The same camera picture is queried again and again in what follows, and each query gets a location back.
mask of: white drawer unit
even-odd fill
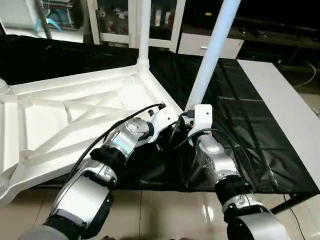
[[[204,56],[208,48],[210,36],[182,33],[178,54]],[[227,38],[220,58],[236,59],[244,40]]]

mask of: floor tile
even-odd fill
[[[42,224],[51,211],[53,202],[59,191],[48,190],[36,220]],[[141,191],[113,191],[114,202],[100,233],[93,240],[101,240],[105,236],[116,240],[138,240],[140,222]]]
[[[0,208],[1,239],[16,240],[35,224],[46,191],[30,189],[19,193],[7,206]]]
[[[215,193],[143,191],[141,199],[141,240],[228,239]]]
[[[256,194],[256,196],[268,208],[273,208],[284,202],[283,194]],[[293,207],[292,210],[299,220],[305,238],[307,240],[320,240],[319,229],[309,211],[307,203],[302,202]],[[286,228],[291,240],[303,240],[298,223],[290,210],[283,211],[277,214],[276,217]]]
[[[305,202],[308,206],[312,219],[314,220],[315,224],[317,225],[318,231],[320,232],[320,194],[310,198]]]
[[[56,189],[47,190],[34,225],[41,225],[46,221],[46,219],[49,217],[50,211],[58,193],[59,190]]]
[[[319,228],[309,211],[307,202],[302,202],[294,206],[292,210],[299,221],[304,237],[308,240],[320,240]],[[293,216],[296,229],[300,232],[296,218],[294,217],[292,212],[290,213]]]

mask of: silver robot arm segment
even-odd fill
[[[132,118],[112,131],[91,159],[63,186],[49,218],[20,240],[78,240],[96,236],[112,206],[110,192],[136,147],[154,142],[159,133],[178,120],[171,107],[159,108],[151,121]]]
[[[211,106],[195,106],[193,121],[197,131],[211,127],[212,118],[205,118],[208,115],[212,115]],[[202,119],[201,125],[196,118]],[[290,239],[285,227],[256,199],[249,184],[243,181],[244,176],[240,176],[234,160],[225,154],[222,145],[209,132],[198,136],[192,144],[196,151],[194,162],[205,166],[204,170],[215,186],[224,221],[228,223],[229,240]]]

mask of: cabinet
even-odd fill
[[[178,54],[204,56],[211,37],[209,35],[190,34],[183,32],[181,35]],[[244,40],[227,38],[220,58],[236,59]]]
[[[141,0],[87,0],[93,42],[139,48]],[[149,45],[176,52],[186,0],[151,0]]]

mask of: black plastic sheet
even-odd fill
[[[136,64],[138,50],[38,39],[0,37],[0,77],[9,85],[125,67]],[[179,55],[150,48],[150,71],[184,109],[202,57]],[[216,67],[203,103],[213,106],[213,128],[233,139],[239,168],[257,193],[319,193],[302,161],[273,118],[246,74],[235,60],[223,59]],[[195,149],[184,144],[175,151],[167,146],[170,132],[155,144],[135,150],[118,178],[117,188],[155,191],[214,191],[202,171],[195,170]],[[228,155],[234,153],[224,137],[213,133]],[[177,133],[173,144],[186,136]],[[60,185],[63,177],[46,183]]]

